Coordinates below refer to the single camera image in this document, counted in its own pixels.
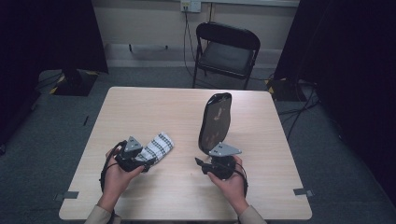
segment person's right hand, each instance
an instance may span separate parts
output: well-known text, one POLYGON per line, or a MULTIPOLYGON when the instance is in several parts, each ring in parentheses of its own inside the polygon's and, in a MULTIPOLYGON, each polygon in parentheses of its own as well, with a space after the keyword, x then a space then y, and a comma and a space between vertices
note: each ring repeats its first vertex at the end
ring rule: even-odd
MULTIPOLYGON (((235 170, 243 173, 242 160, 237 156, 233 156, 233 158, 237 163, 235 170)), ((248 208, 248 202, 244 193, 244 179, 242 176, 237 173, 233 173, 230 178, 221 180, 210 172, 208 172, 207 175, 209 176, 210 180, 222 191, 224 197, 233 207, 235 213, 240 216, 248 208)))

